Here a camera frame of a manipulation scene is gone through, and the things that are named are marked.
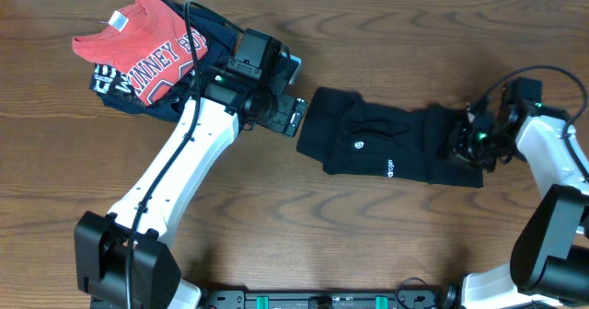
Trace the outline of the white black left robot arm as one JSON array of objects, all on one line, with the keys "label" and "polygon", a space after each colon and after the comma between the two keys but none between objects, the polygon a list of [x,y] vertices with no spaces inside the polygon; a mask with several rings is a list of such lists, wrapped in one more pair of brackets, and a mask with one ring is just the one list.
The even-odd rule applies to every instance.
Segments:
[{"label": "white black left robot arm", "polygon": [[77,285],[93,308],[196,308],[171,247],[191,199],[215,160],[242,131],[295,136],[306,111],[286,95],[302,69],[277,39],[246,29],[235,55],[197,73],[179,122],[144,174],[107,214],[75,227]]}]

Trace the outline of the black t-shirt with white logo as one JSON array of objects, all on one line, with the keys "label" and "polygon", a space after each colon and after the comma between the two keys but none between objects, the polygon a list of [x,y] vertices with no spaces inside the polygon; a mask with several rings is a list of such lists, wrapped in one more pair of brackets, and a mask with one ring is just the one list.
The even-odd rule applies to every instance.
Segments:
[{"label": "black t-shirt with white logo", "polygon": [[407,111],[368,103],[356,92],[319,88],[306,112],[296,151],[322,164],[330,175],[401,178],[481,188],[479,169],[446,155],[462,110],[432,104]]}]

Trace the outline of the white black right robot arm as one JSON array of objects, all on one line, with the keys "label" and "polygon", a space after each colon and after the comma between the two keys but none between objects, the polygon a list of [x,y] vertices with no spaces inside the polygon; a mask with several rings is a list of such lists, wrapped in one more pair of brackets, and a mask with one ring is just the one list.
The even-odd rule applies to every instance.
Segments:
[{"label": "white black right robot arm", "polygon": [[542,85],[519,77],[502,88],[500,110],[486,98],[451,131],[446,153],[455,163],[491,172],[512,159],[527,162],[541,201],[509,261],[468,274],[460,308],[557,308],[588,304],[588,160],[563,109],[542,102]]}]

